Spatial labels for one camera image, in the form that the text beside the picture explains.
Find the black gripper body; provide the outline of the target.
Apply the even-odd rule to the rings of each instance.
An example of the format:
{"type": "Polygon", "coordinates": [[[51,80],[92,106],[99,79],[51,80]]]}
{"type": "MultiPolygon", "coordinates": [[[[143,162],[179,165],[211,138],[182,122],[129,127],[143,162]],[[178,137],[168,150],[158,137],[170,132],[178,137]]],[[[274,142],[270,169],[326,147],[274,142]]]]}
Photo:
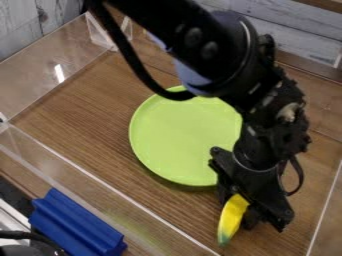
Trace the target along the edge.
{"type": "Polygon", "coordinates": [[[256,170],[244,163],[244,156],[238,149],[228,151],[220,147],[210,149],[208,166],[216,173],[230,178],[239,188],[243,198],[260,214],[260,222],[272,225],[282,232],[291,223],[295,213],[287,200],[279,180],[279,167],[256,170]]]}

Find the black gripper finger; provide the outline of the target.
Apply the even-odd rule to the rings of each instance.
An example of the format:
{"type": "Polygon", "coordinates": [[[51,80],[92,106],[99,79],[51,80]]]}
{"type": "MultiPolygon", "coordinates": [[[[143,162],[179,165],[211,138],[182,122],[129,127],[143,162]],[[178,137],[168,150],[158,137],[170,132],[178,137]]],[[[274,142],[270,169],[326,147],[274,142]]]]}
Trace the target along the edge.
{"type": "Polygon", "coordinates": [[[222,175],[218,176],[216,190],[218,199],[222,205],[224,205],[231,196],[239,192],[239,188],[230,178],[222,175]]]}
{"type": "Polygon", "coordinates": [[[254,206],[248,206],[243,214],[242,227],[246,230],[252,230],[254,227],[260,222],[260,220],[262,220],[262,214],[259,210],[254,206]]]}

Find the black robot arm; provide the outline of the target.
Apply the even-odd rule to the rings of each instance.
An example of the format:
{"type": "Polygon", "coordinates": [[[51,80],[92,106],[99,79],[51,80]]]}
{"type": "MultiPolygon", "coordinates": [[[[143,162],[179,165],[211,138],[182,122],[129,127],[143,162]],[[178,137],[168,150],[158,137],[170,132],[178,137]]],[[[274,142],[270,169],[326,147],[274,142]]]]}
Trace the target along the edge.
{"type": "Polygon", "coordinates": [[[85,0],[145,86],[162,97],[184,101],[215,97],[242,116],[232,149],[212,147],[218,174],[219,223],[251,229],[260,222],[283,230],[295,213],[280,177],[299,166],[311,142],[304,94],[275,63],[275,41],[259,34],[234,11],[207,11],[195,0],[85,0]],[[147,72],[109,11],[117,9],[155,37],[174,57],[186,87],[174,93],[147,72]]]}

